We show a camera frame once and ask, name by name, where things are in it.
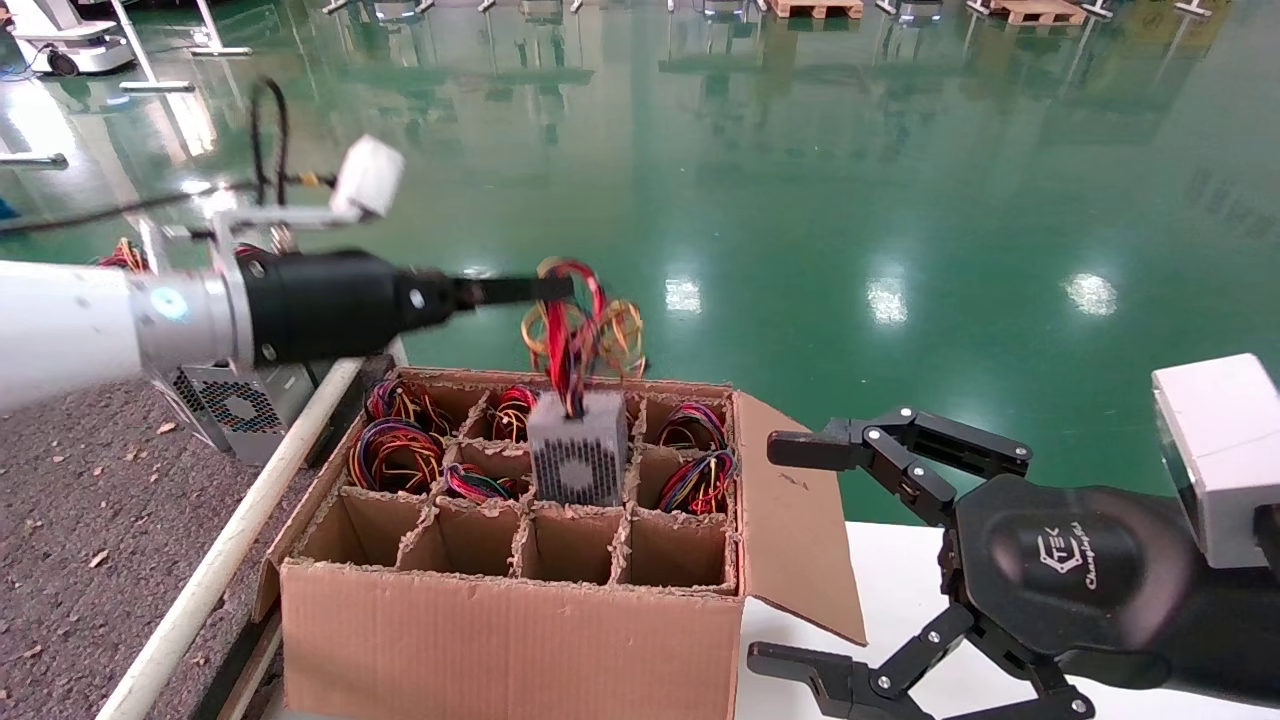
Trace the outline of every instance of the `white pipe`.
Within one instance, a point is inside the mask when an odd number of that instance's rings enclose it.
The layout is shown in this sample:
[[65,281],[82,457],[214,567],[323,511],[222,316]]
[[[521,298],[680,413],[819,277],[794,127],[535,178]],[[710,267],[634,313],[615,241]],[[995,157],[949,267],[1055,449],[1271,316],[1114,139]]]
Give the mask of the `white pipe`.
[[361,363],[349,357],[334,363],[311,401],[284,434],[275,455],[244,493],[244,500],[236,507],[227,527],[214,539],[209,553],[191,574],[178,600],[142,646],[133,665],[124,671],[124,678],[111,692],[111,697],[106,698],[97,720],[142,720],[151,711],[160,691],[182,662],[183,655],[244,561],[248,548],[280,502],[289,480],[297,474],[338,401],[356,378]]

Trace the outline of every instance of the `cardboard box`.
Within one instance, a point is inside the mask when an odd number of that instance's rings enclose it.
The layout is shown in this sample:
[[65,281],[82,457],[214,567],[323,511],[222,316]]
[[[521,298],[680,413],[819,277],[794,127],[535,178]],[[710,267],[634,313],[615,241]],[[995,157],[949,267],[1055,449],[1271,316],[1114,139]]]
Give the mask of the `cardboard box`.
[[[399,368],[466,418],[447,450],[518,501],[374,493],[343,445],[262,565],[257,615],[279,592],[291,708],[340,717],[698,719],[733,715],[748,596],[865,644],[832,473],[780,469],[773,430],[801,429],[744,392],[625,386],[631,461],[622,507],[536,498],[525,445],[492,442],[489,410],[536,375]],[[723,413],[739,473],[730,512],[654,509],[690,452],[652,445],[680,402]]]

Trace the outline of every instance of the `cardboard edge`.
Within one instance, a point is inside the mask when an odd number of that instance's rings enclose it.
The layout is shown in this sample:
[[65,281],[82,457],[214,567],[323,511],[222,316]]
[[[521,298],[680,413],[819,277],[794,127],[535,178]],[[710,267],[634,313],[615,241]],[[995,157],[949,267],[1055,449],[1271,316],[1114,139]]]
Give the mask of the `cardboard edge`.
[[342,439],[338,441],[338,448],[329,456],[329,460],[325,461],[320,471],[316,473],[311,487],[303,493],[302,500],[298,501],[298,505],[289,514],[288,520],[284,521],[280,532],[271,541],[270,547],[268,547],[266,555],[259,565],[257,597],[255,598],[251,615],[255,623],[261,623],[271,612],[271,607],[280,597],[280,562],[293,552],[294,546],[302,539],[302,536],[311,525],[312,518],[320,510],[325,498],[330,493],[337,495],[334,487],[344,484],[347,457],[343,451],[362,429],[364,423],[358,419],[347,428]]
[[771,464],[769,433],[804,425],[745,392],[733,396],[742,593],[865,647],[836,474]]

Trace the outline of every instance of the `box flap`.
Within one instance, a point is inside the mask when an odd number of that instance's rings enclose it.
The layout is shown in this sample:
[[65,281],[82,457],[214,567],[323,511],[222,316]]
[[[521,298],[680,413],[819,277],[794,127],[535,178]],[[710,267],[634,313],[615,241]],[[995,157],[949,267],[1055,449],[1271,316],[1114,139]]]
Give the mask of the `box flap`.
[[865,646],[836,474],[769,462],[769,433],[806,428],[745,392],[733,398],[746,593]]

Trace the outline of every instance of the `bundle of colored wires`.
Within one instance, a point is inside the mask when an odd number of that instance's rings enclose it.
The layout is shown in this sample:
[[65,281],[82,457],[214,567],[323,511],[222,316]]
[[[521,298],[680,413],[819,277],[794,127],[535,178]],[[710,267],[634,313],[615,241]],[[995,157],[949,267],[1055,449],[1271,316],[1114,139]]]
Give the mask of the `bundle of colored wires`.
[[453,418],[435,406],[422,386],[402,379],[375,384],[365,397],[365,414],[370,420],[385,418],[410,420],[435,436],[442,446],[444,439],[458,429]]
[[498,409],[493,411],[493,439],[526,442],[529,439],[529,414],[538,404],[538,395],[529,386],[511,386],[498,396]]
[[484,502],[494,497],[516,500],[516,480],[488,478],[475,465],[457,462],[445,465],[444,483],[448,486],[449,495],[472,502]]
[[93,264],[100,268],[124,268],[133,273],[147,272],[147,259],[127,238],[120,238],[110,255],[93,260]]
[[667,418],[658,432],[658,445],[695,450],[724,450],[728,438],[716,413],[699,402],[685,402]]
[[422,428],[402,418],[374,420],[347,456],[358,487],[380,492],[424,493],[440,477],[444,450]]
[[[535,370],[544,366],[552,388],[564,404],[568,418],[581,418],[586,378],[604,360],[620,377],[644,374],[640,311],[628,301],[609,299],[590,268],[576,260],[552,258],[538,266],[539,277],[576,277],[590,295],[589,305],[577,299],[540,302],[525,315],[520,331]],[[535,333],[541,322],[544,332]]]
[[732,471],[733,454],[727,450],[708,452],[685,462],[662,487],[658,510],[692,515],[728,512],[728,479]]
[[253,258],[261,258],[262,255],[274,256],[275,252],[271,252],[270,250],[268,250],[265,247],[259,247],[257,245],[253,245],[252,242],[237,242],[236,243],[236,256],[237,258],[243,258],[243,259],[251,260]]

